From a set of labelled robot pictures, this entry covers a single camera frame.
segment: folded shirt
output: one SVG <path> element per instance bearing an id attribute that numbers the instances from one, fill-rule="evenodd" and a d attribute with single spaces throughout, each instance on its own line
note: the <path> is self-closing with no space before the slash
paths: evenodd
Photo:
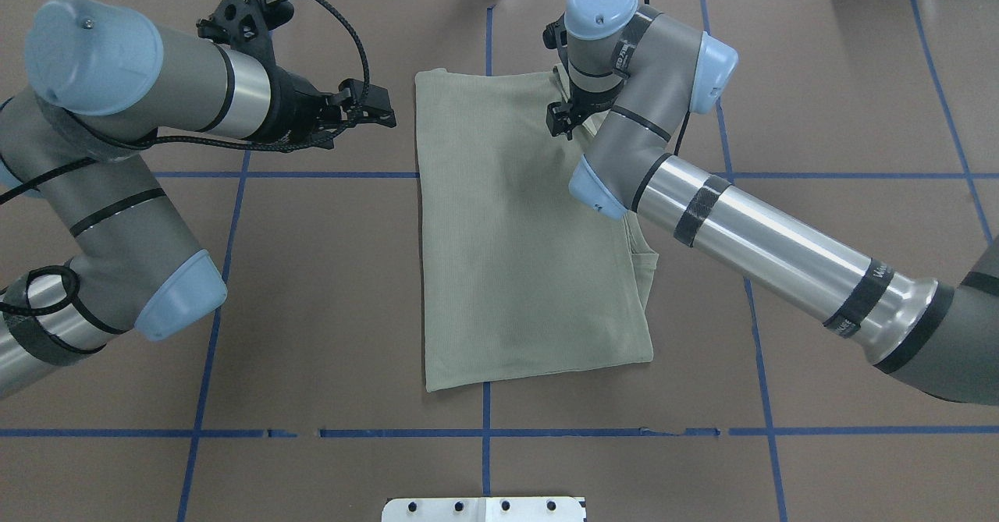
<path id="1" fill-rule="evenodd" d="M 568 192 L 588 136 L 549 134 L 556 74 L 415 82 L 427 390 L 649 362 L 659 255 Z"/>

